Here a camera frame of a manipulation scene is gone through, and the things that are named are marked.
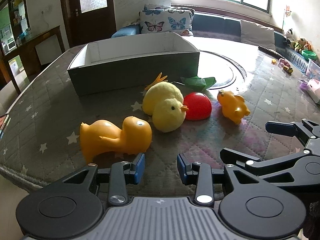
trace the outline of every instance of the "sofa backrest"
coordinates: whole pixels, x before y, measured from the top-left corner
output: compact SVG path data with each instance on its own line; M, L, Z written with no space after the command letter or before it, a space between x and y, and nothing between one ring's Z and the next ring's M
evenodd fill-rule
M194 36L218 38L240 42L240 20L216 14L195 13L192 21ZM284 36L274 31L276 50L285 50Z

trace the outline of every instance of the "brown wooden door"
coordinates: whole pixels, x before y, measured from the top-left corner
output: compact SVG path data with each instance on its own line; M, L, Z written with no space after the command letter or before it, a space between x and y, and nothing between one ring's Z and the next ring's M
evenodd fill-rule
M113 0L68 0L72 45L108 39L116 32Z

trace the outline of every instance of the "window sill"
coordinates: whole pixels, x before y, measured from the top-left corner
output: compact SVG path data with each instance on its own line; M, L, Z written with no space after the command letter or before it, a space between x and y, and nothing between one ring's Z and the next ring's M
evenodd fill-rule
M266 12L228 0L171 0L171 4L183 4L216 8L249 16L266 23L270 23L272 19L272 16Z

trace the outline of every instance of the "gray box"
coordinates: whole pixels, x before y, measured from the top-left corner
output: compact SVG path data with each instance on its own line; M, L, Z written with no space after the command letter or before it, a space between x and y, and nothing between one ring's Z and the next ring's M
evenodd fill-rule
M160 72L168 81L198 73L200 52L176 33L151 33L85 45L68 67L79 96L151 84Z

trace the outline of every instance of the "orange rubber animal toy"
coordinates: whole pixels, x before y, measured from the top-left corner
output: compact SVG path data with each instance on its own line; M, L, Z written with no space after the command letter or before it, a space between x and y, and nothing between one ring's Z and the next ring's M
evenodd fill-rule
M222 106L223 116L229 118L235 124L240 124L241 119L250 114L250 110L244 103L244 98L240 95L235 95L231 91L220 90L217 99Z
M101 153L116 152L138 154L146 152L152 140L148 122L129 116L122 123L122 130L107 120L80 126L80 146L87 163Z

